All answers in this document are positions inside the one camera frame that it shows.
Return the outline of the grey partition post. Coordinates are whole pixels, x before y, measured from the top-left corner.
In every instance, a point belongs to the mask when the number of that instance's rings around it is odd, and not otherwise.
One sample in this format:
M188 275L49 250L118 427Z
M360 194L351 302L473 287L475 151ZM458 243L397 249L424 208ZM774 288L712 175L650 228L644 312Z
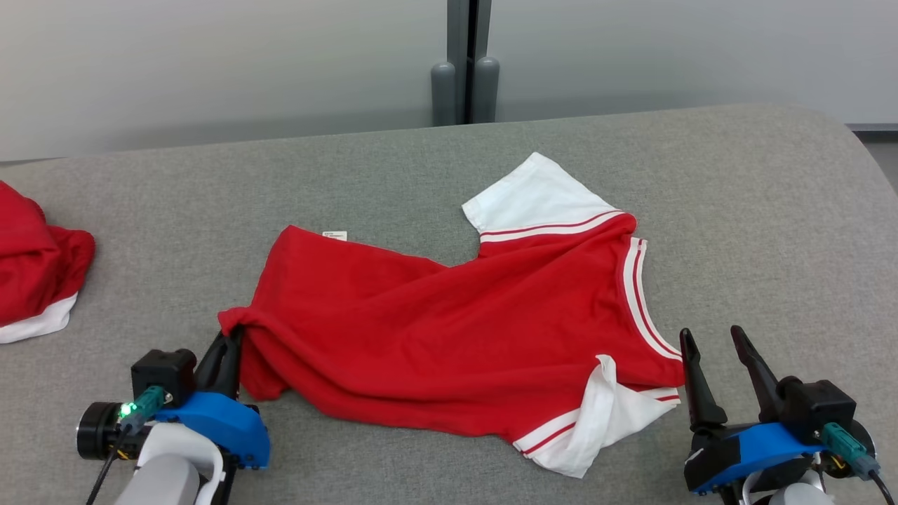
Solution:
M492 0L447 0L445 62L451 62L456 71L456 125L472 124L472 70L475 61L490 55L491 13Z

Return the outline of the red shirt with white trim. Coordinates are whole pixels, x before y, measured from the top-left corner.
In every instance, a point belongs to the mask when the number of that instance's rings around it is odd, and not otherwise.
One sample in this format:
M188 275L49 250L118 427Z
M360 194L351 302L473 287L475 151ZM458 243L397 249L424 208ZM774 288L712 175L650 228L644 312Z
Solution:
M248 306L218 316L243 331L243 386L346 421L500 437L581 478L680 402L682 355L643 294L647 242L539 153L462 210L480 250L453 267L286 227Z

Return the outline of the red shorts with white stripe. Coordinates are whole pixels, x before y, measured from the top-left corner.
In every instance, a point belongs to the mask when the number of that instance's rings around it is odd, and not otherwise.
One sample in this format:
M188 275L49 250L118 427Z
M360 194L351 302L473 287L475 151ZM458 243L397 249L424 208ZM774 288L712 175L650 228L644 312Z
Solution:
M0 344L65 329L95 251L92 234L51 226L38 203L0 182Z

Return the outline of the grey fabric padded surface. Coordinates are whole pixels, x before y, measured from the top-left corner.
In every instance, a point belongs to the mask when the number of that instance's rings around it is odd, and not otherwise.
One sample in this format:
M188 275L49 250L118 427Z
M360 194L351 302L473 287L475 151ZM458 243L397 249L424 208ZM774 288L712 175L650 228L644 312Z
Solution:
M0 164L98 244L67 328L0 344L0 505L84 505L83 411L129 399L149 349L205 351L289 224L466 262L462 204L533 152L638 218L655 326L692 330L731 422L758 411L738 324L777 376L856 399L898 499L898 194L842 123L735 105Z

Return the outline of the grey cylindrical post foot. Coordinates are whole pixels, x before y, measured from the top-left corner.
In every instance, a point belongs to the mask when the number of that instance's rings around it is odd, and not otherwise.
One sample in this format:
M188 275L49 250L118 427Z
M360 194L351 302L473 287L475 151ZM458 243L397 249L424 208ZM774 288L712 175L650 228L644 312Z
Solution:
M493 123L496 121L498 77L500 64L490 55L475 61L472 70L471 122Z
M434 127L452 126L457 123L455 66L441 62L431 68L431 115Z

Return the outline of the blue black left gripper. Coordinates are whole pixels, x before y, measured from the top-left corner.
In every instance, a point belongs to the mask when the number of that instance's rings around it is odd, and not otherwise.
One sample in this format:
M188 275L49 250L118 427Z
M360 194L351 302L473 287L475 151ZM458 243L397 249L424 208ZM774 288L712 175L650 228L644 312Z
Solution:
M267 468L272 455L267 427L255 406L237 402L243 337L243 328L234 328L227 336L218 333L195 369L199 392L193 393L180 408L164 408L155 413L140 431L125 437L116 457L137 459L156 423L180 423L218 445L239 468ZM90 405L77 425L78 455L87 460L108 457L121 435L122 419L133 408L134 403Z

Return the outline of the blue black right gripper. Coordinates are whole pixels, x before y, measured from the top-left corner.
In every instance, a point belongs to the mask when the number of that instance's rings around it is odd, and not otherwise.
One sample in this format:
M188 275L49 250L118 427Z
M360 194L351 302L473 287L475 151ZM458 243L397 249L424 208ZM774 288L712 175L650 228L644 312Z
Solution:
M818 454L824 466L849 468L851 476L873 480L878 476L878 460L850 428L828 423L822 441L802 444L779 422L783 402L777 393L779 380L741 326L730 328L737 357L746 368L758 400L759 422L726 426L727 413L716 403L700 367L698 345L689 328L679 340L692 431L692 452L684 462L684 480L693 494L721 492L738 485L753 473L765 472L793 460Z

